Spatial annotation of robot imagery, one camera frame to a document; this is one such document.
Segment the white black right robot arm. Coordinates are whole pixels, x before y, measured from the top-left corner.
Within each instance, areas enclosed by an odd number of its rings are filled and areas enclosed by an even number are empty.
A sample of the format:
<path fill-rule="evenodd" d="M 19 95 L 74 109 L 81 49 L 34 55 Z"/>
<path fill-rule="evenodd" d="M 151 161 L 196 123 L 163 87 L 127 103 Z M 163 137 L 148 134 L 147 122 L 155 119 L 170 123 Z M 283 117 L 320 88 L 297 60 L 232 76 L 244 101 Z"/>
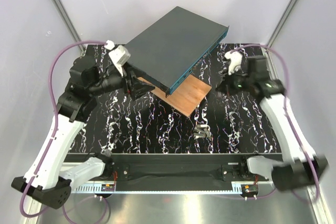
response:
<path fill-rule="evenodd" d="M 279 191 L 293 191 L 318 185 L 328 167 L 327 158 L 318 156 L 300 129 L 286 89 L 279 79 L 272 79 L 267 68 L 267 58 L 253 56 L 247 59 L 247 71 L 240 73 L 243 56 L 239 52 L 228 52 L 228 72 L 216 91 L 234 95 L 248 92 L 259 103 L 268 118 L 278 140 L 282 160 L 275 161 L 256 155 L 246 159 L 238 167 L 239 176 L 250 180 L 256 175 L 268 178 Z"/>

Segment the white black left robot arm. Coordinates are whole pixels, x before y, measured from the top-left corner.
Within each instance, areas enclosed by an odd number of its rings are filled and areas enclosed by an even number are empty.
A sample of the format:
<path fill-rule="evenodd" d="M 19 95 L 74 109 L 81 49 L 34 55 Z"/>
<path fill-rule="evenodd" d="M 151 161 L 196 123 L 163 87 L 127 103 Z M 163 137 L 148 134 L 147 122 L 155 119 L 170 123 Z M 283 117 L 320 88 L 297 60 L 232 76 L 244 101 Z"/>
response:
<path fill-rule="evenodd" d="M 116 67 L 112 67 L 109 73 L 100 74 L 93 57 L 77 58 L 69 73 L 70 79 L 55 103 L 56 115 L 37 158 L 28 172 L 15 177 L 11 184 L 23 196 L 30 196 L 53 209 L 62 207 L 71 191 L 89 180 L 107 180 L 115 175 L 113 159 L 98 153 L 61 171 L 70 146 L 97 106 L 96 97 L 121 89 L 136 100 L 155 88 L 139 80 L 133 71 L 120 74 Z"/>

